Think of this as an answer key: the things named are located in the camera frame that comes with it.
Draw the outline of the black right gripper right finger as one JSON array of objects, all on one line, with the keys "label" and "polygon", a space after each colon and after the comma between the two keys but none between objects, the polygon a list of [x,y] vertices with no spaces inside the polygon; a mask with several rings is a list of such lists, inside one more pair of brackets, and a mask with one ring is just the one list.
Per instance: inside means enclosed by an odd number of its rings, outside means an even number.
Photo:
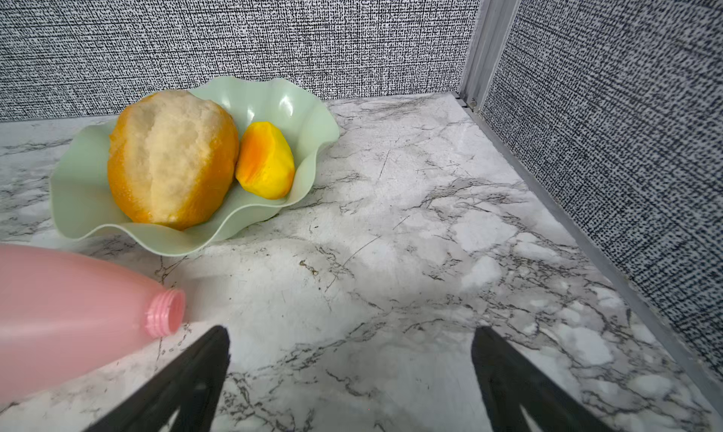
[{"label": "black right gripper right finger", "polygon": [[610,427],[555,384],[490,327],[474,332],[471,357],[494,431],[608,431]]}]

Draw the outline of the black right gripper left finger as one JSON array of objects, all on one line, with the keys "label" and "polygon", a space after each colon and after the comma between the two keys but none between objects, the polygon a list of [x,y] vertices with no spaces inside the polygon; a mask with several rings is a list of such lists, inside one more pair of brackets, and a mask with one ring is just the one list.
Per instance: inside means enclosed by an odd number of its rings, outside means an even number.
[{"label": "black right gripper left finger", "polygon": [[228,330],[214,326],[90,431],[208,431],[230,364]]}]

